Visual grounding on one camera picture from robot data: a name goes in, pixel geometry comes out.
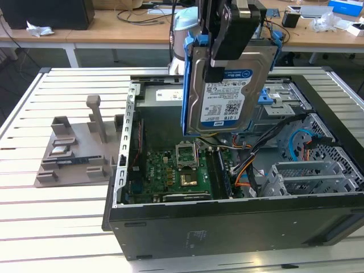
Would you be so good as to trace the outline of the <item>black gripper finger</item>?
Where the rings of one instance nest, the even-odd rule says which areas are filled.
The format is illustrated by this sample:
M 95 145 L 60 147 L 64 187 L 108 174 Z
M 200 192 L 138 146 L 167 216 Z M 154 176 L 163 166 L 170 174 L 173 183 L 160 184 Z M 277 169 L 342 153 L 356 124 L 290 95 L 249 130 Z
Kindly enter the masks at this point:
M 198 25 L 200 28 L 200 36 L 206 40 L 207 46 L 211 44 L 211 34 L 209 31 L 211 5 L 211 0 L 198 1 Z
M 205 82 L 222 81 L 228 61 L 238 60 L 260 23 L 254 1 L 212 1 Z

